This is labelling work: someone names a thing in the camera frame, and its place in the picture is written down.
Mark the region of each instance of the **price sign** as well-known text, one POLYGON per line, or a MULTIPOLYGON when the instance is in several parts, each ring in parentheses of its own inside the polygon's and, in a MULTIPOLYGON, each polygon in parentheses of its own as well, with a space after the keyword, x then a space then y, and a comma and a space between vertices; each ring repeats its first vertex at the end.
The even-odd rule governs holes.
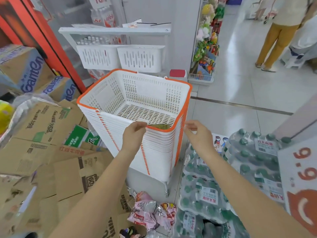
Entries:
POLYGON ((111 5, 110 0, 89 0, 89 1, 93 9, 98 9, 98 8, 107 7, 111 5))
POLYGON ((317 236, 317 136, 278 152, 287 211, 317 236))

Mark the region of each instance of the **shopping basket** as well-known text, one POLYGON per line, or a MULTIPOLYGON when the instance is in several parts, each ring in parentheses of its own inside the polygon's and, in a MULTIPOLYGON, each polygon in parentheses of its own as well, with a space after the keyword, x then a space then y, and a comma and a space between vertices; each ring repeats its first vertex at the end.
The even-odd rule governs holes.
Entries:
POLYGON ((169 124, 166 130, 146 127, 130 165, 168 182, 178 161, 191 90, 183 81, 114 69, 83 93, 77 104, 114 157, 122 147, 125 128, 133 121, 169 124))

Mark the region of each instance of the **ganten box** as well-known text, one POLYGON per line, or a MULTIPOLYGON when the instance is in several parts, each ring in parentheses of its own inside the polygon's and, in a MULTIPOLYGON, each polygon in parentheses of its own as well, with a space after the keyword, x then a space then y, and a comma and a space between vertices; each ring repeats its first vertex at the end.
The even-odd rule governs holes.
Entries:
POLYGON ((19 46, 0 55, 0 84, 19 94, 32 93, 55 78, 36 48, 19 46))
POLYGON ((61 76, 56 76, 52 81, 41 87, 37 93, 47 94, 56 102, 63 99, 71 101, 80 95, 73 80, 61 76))

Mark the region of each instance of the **hand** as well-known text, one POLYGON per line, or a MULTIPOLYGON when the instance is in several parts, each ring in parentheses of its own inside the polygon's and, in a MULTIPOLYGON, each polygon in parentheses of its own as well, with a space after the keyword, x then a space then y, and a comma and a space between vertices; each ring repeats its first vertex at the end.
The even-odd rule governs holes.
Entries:
POLYGON ((211 132, 197 120, 190 120, 185 122, 184 132, 201 158, 205 158, 210 153, 216 152, 213 146, 211 132))
POLYGON ((146 126, 147 123, 136 121, 126 127, 123 132, 121 151, 124 151, 129 155, 133 155, 134 158, 140 149, 143 136, 146 132, 146 126))

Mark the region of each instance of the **person in yellow pants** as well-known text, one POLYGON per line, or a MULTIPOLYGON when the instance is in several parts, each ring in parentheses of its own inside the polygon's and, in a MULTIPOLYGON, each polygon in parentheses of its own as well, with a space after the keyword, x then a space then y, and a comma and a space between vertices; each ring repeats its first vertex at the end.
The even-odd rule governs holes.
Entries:
POLYGON ((262 50, 255 63, 256 67, 261 68, 262 71, 276 72, 272 65, 282 54, 284 48, 290 44, 296 30, 312 18, 316 10, 317 0, 285 0, 266 35, 262 50), (275 42, 271 54, 265 61, 275 42))

